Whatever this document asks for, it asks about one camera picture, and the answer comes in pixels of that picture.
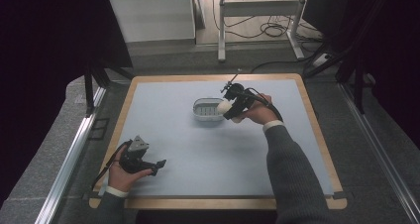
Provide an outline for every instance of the white panel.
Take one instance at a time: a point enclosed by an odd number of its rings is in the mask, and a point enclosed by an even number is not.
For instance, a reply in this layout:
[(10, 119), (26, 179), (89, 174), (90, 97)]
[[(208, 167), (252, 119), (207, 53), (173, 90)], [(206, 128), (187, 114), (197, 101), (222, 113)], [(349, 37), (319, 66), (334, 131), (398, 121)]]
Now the white panel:
[(126, 43), (194, 39), (191, 0), (110, 0)]
[[(243, 81), (273, 95), (291, 137), (302, 147), (323, 191), (333, 194), (315, 135), (294, 80)], [(200, 122), (198, 98), (222, 97), (222, 81), (141, 83), (134, 95), (119, 144), (140, 135), (150, 144), (145, 162), (167, 160), (157, 176), (136, 183), (139, 196), (272, 196), (261, 125), (249, 119)]]

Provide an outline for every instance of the person's left hand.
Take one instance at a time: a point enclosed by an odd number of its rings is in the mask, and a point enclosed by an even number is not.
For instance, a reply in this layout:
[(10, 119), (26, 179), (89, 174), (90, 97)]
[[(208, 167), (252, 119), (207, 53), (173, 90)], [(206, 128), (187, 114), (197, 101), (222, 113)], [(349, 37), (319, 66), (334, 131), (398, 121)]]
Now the person's left hand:
[(149, 168), (149, 169), (141, 170), (136, 173), (125, 172), (120, 167), (120, 164), (119, 164), (121, 154), (123, 153), (124, 150), (127, 149), (127, 146), (126, 145), (124, 146), (125, 147), (122, 148), (117, 153), (117, 156), (115, 157), (114, 162), (109, 167), (108, 185), (120, 191), (128, 192), (130, 191), (131, 187), (133, 186), (133, 184), (136, 182), (137, 179), (147, 176), (151, 174), (153, 171)]

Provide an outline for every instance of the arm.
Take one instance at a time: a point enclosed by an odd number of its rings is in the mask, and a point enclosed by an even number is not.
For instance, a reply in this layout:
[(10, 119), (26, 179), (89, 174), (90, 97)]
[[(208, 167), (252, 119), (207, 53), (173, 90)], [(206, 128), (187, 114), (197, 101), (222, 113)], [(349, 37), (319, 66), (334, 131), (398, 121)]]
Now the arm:
[[(269, 96), (263, 96), (271, 102)], [(276, 223), (337, 223), (312, 166), (282, 122), (259, 102), (242, 115), (245, 117), (264, 125), (266, 164), (277, 204)]]
[(122, 224), (124, 223), (124, 201), (137, 179), (152, 173), (151, 169), (136, 173), (125, 172), (118, 161), (124, 149), (117, 154), (116, 160), (109, 168), (109, 181), (106, 191), (96, 210), (96, 223)]

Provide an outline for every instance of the gray sleeve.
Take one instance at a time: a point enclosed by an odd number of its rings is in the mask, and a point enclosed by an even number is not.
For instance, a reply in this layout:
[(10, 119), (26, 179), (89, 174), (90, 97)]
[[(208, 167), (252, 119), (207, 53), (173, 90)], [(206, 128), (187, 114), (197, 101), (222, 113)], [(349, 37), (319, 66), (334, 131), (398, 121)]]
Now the gray sleeve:
[(337, 223), (312, 166), (284, 126), (265, 131), (266, 164), (277, 204), (276, 223)]
[(124, 223), (125, 198), (105, 192), (96, 209), (96, 223), (122, 224)]

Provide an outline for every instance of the gray carpet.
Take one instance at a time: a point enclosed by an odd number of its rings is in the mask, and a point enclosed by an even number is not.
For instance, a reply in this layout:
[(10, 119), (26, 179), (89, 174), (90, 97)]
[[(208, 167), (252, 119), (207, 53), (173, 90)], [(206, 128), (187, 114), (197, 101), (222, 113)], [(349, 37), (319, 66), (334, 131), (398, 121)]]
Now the gray carpet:
[[(244, 73), (256, 65), (274, 60), (294, 60), (292, 50), (285, 45), (274, 49), (227, 51), (227, 61), (217, 62), (217, 54), (208, 52), (175, 53), (133, 56), (138, 75)], [(273, 63), (256, 73), (297, 72), (300, 63)], [(332, 67), (305, 81), (312, 105), (347, 195), (349, 205), (334, 211), (343, 223), (410, 223), (386, 176), (377, 163), (355, 117), (350, 112), (341, 90), (334, 82)], [(94, 130), (85, 144), (71, 180), (61, 199), (52, 223), (92, 223), (94, 210), (88, 205), (87, 193), (91, 181), (99, 172), (129, 81), (108, 71), (114, 82), (98, 108), (97, 127), (107, 123), (106, 130)], [(15, 187), (1, 212), (0, 223), (34, 223), (53, 180), (59, 170), (72, 138), (83, 118), (85, 104), (75, 103), (83, 94), (82, 79), (67, 88), (67, 99), (39, 153)], [(376, 103), (369, 89), (365, 89), (364, 105), (367, 116), (390, 158), (411, 190), (420, 197), (420, 152), (401, 129)], [(134, 223), (137, 210), (126, 210), (126, 223)]]

